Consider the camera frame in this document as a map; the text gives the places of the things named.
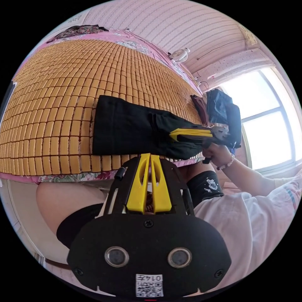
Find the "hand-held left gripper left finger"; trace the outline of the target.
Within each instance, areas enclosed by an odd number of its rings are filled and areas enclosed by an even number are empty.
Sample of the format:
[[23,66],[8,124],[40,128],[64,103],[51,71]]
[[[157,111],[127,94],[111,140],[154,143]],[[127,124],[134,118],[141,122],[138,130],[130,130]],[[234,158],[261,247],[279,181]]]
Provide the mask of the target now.
[[127,210],[144,214],[147,200],[150,154],[137,158],[133,182],[127,201]]

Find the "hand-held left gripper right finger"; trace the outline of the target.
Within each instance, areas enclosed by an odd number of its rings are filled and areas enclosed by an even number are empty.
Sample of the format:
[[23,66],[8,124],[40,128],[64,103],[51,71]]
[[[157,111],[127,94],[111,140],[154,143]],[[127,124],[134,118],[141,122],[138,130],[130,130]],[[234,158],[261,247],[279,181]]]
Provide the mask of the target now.
[[172,209],[164,170],[158,155],[151,155],[151,183],[154,214]]

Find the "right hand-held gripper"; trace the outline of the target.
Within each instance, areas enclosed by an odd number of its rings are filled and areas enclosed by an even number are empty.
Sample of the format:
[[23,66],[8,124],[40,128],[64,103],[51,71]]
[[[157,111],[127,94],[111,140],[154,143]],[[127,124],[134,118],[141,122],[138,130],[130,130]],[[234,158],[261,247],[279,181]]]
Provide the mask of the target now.
[[[176,133],[204,133],[204,135],[189,135]],[[178,128],[175,133],[170,133],[169,136],[177,142],[202,142],[202,149],[209,147],[212,143],[226,146],[234,155],[237,147],[236,138],[233,137],[226,127],[214,126],[210,128]],[[209,164],[210,158],[202,160],[203,164]]]

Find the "person's right hand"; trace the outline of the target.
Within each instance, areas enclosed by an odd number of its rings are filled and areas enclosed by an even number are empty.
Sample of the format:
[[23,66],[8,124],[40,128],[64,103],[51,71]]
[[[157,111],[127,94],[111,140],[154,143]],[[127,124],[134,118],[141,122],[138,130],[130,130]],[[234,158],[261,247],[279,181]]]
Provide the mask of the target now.
[[203,156],[210,158],[211,162],[218,170],[229,167],[234,161],[234,155],[224,145],[217,145],[212,143],[209,147],[203,148]]

